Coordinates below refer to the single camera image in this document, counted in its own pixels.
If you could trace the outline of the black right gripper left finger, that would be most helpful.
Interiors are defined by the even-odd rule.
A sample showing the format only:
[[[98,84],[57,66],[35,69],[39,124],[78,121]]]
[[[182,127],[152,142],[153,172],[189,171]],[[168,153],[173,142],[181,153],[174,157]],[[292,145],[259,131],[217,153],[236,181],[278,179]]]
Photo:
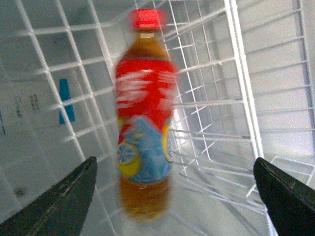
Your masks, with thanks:
[[[97,162],[91,156],[0,225],[2,236],[78,236],[91,205]]]

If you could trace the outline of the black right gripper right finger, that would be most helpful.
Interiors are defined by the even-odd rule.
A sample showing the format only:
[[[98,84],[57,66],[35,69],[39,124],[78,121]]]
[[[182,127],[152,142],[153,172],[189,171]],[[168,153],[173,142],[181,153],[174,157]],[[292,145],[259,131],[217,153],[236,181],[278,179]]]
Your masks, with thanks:
[[[259,157],[253,175],[263,203],[280,236],[315,234],[315,191]]]

